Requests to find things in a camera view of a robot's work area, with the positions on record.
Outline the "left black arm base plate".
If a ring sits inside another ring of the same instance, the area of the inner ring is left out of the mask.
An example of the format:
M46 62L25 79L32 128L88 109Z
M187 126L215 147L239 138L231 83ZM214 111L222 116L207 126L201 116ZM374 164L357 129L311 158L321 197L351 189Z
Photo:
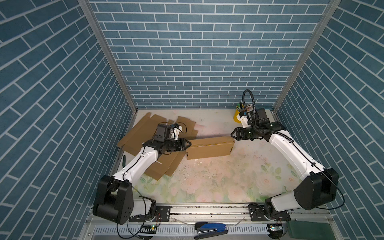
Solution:
M146 222L156 222L156 217L161 218L157 222L167 223L170 221L171 207L170 206L156 206L151 208L150 213L146 217ZM132 215L129 218L130 223L142 223L144 221L144 215Z

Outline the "cardboard sheet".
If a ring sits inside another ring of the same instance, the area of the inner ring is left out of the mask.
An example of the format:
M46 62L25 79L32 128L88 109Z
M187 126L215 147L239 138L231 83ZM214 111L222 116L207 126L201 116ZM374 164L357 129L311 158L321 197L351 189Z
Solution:
M159 115L147 113L138 121L138 123L117 143L117 147L122 148L131 155L137 155L143 147L143 143L152 139L156 132L158 124L166 122L166 118ZM188 141L194 140L198 134L196 122L185 118L178 117L176 123L183 128L180 137ZM175 152L162 155L157 162L153 163L145 174L155 180L159 180L163 175L172 176L182 159L186 155L186 151Z

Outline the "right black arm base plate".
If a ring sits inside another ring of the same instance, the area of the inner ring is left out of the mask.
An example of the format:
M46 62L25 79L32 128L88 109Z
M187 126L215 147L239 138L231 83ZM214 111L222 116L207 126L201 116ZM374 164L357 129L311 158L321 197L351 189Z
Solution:
M272 206L259 204L248 205L250 217L252 222L273 222L273 221L290 221L291 217L288 211L278 212Z

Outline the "cardboard box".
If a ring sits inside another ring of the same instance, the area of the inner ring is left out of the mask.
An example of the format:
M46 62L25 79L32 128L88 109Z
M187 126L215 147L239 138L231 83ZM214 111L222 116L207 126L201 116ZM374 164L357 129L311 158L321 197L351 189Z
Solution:
M235 139L232 137L215 137L191 140L186 151L187 160L228 156L231 154Z

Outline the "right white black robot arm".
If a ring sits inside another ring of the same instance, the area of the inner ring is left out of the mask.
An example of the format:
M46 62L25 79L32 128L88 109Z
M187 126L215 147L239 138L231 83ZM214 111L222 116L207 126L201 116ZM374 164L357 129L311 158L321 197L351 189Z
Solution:
M290 193L269 198L264 204L265 216L275 219L277 214L295 210L322 209L340 193L339 174L326 169L299 146L280 122L270 122L260 116L260 110L243 109L235 115L241 127L235 128L231 137L237 141L265 140L274 146L298 173L301 183Z

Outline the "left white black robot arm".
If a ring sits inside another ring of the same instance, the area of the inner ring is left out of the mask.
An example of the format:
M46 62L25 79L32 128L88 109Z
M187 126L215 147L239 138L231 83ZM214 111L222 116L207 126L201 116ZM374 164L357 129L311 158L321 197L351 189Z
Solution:
M149 221L156 217L156 201L139 194L134 199L138 182L144 172L166 153L182 152L192 144L179 134L185 134L180 124L159 124L154 136L142 144L134 159L112 176L103 176L96 192L93 215L123 225L129 219Z

